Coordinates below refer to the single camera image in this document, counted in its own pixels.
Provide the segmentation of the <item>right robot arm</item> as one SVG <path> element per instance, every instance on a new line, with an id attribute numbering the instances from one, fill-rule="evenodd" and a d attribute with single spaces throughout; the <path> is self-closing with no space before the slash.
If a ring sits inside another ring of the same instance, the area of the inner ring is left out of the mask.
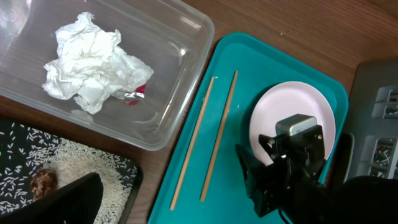
<path id="1" fill-rule="evenodd" d="M 336 191 L 319 183 L 326 164 L 320 125 L 294 135 L 260 134 L 257 141 L 272 164 L 239 144 L 235 151 L 259 217 L 278 211 L 284 223 L 397 223 L 397 180 L 359 176 Z"/>

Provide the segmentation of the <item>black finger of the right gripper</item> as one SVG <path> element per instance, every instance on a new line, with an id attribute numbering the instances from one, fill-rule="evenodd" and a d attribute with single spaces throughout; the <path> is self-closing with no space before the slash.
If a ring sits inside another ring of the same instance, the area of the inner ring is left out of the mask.
<path id="1" fill-rule="evenodd" d="M 235 145 L 235 151 L 245 180 L 256 180 L 260 177 L 264 164 L 241 145 Z"/>

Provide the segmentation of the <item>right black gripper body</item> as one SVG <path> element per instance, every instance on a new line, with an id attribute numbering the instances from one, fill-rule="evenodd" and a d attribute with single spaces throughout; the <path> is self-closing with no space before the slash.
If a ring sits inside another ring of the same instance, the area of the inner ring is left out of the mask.
<path id="1" fill-rule="evenodd" d="M 254 203 L 254 211 L 263 217 L 276 209 L 295 218 L 297 186 L 318 180 L 325 164 L 323 130 L 313 126 L 293 136 L 260 134 L 259 144 L 270 154 L 272 164 L 265 165 L 256 180 L 245 180 L 246 193 Z"/>

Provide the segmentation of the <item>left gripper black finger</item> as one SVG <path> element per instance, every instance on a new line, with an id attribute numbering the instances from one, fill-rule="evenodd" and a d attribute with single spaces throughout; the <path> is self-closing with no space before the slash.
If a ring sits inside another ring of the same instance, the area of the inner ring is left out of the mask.
<path id="1" fill-rule="evenodd" d="M 1 217 L 1 224 L 93 224 L 103 198 L 100 175 L 92 172 L 56 192 Z"/>

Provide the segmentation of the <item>white napkin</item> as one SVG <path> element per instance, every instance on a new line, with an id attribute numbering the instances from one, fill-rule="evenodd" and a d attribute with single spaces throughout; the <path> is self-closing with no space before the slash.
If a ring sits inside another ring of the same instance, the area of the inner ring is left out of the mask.
<path id="1" fill-rule="evenodd" d="M 58 58 L 44 65 L 43 89 L 59 100 L 74 99 L 83 111 L 95 114 L 118 90 L 134 91 L 145 85 L 154 70 L 128 55 L 118 30 L 106 32 L 82 12 L 77 20 L 56 31 Z"/>

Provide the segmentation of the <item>brown food scrap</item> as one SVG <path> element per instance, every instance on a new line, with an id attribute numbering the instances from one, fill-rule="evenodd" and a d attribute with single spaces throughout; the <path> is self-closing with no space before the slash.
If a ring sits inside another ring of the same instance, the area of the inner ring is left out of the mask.
<path id="1" fill-rule="evenodd" d="M 46 197 L 58 189 L 58 179 L 52 169 L 40 168 L 30 182 L 33 201 Z"/>

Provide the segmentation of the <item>wooden chopstick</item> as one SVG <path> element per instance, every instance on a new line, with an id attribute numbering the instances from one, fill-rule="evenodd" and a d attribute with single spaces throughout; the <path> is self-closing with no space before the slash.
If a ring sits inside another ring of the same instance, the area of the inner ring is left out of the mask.
<path id="1" fill-rule="evenodd" d="M 170 210 L 171 211 L 175 210 L 175 207 L 176 207 L 176 204 L 177 204 L 178 196 L 179 196 L 180 190 L 182 188 L 183 180 L 185 178 L 187 167 L 188 167 L 188 164 L 190 162 L 190 158 L 191 158 L 192 151 L 193 151 L 193 148 L 194 148 L 194 145 L 195 145 L 195 141 L 197 139 L 198 131 L 200 129 L 201 122 L 202 122 L 203 116 L 205 114 L 206 106 L 208 104 L 208 100 L 210 98 L 210 94 L 211 94 L 211 91 L 212 91 L 212 88 L 213 88 L 214 79 L 215 78 L 212 77 L 211 80 L 210 80 L 210 84 L 208 85 L 208 89 L 206 91 L 206 95 L 205 95 L 205 97 L 203 99 L 203 103 L 202 103 L 202 106 L 201 106 L 197 121 L 195 123 L 195 128 L 193 130 L 193 134 L 192 134 L 191 139 L 190 139 L 190 144 L 188 146 L 187 153 L 186 153 L 186 156 L 185 156 L 185 159 L 184 159 L 184 162 L 183 162 L 183 166 L 182 166 L 182 169 L 180 171 L 180 175 L 178 177 L 178 182 L 177 182 L 177 185 L 176 185 L 176 188 L 175 188 L 174 196 L 173 196 L 171 204 L 170 204 Z"/>
<path id="2" fill-rule="evenodd" d="M 217 136 L 216 136 L 215 145 L 214 145 L 214 148 L 213 148 L 213 152 L 212 152 L 212 155 L 211 155 L 210 163 L 209 163 L 208 170 L 207 170 L 207 173 L 206 173 L 205 182 L 204 182 L 203 189 L 202 189 L 201 195 L 200 195 L 200 201 L 201 202 L 205 201 L 206 195 L 207 195 L 207 192 L 208 192 L 208 189 L 209 189 L 209 186 L 210 186 L 211 176 L 213 174 L 216 158 L 217 158 L 218 151 L 219 151 L 219 148 L 220 148 L 220 144 L 221 144 L 221 140 L 222 140 L 222 136 L 223 136 L 223 131 L 224 131 L 224 128 L 225 128 L 225 125 L 226 125 L 226 120 L 228 118 L 228 113 L 229 113 L 229 109 L 230 109 L 230 106 L 231 106 L 231 102 L 233 100 L 233 94 L 234 94 L 234 89 L 236 87 L 238 73 L 239 73 L 238 71 L 234 72 L 233 80 L 232 80 L 231 86 L 229 88 L 228 97 L 227 97 L 227 100 L 226 100 L 226 103 L 225 103 L 225 106 L 224 106 L 223 115 L 222 115 L 222 118 L 221 118 L 221 121 L 220 121 L 220 126 L 219 126 L 219 129 L 218 129 L 218 133 L 217 133 Z"/>

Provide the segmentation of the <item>large white plate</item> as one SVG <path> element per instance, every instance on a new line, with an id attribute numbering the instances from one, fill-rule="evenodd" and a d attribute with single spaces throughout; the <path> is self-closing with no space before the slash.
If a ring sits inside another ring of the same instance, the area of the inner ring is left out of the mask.
<path id="1" fill-rule="evenodd" d="M 328 159 L 336 134 L 335 117 L 327 99 L 313 86 L 303 82 L 284 82 L 267 90 L 257 102 L 249 123 L 249 141 L 253 154 L 265 165 L 272 163 L 270 156 L 258 141 L 260 134 L 276 136 L 278 121 L 304 114 L 317 119 L 323 128 L 325 159 Z"/>

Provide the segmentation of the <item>red snack wrapper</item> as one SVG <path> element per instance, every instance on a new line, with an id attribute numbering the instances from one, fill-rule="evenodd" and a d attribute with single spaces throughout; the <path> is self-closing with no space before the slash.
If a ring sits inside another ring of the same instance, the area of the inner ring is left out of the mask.
<path id="1" fill-rule="evenodd" d="M 143 100 L 145 95 L 146 85 L 138 87 L 134 91 L 118 90 L 111 94 L 112 97 L 124 101 L 128 105 L 136 105 L 139 101 Z"/>

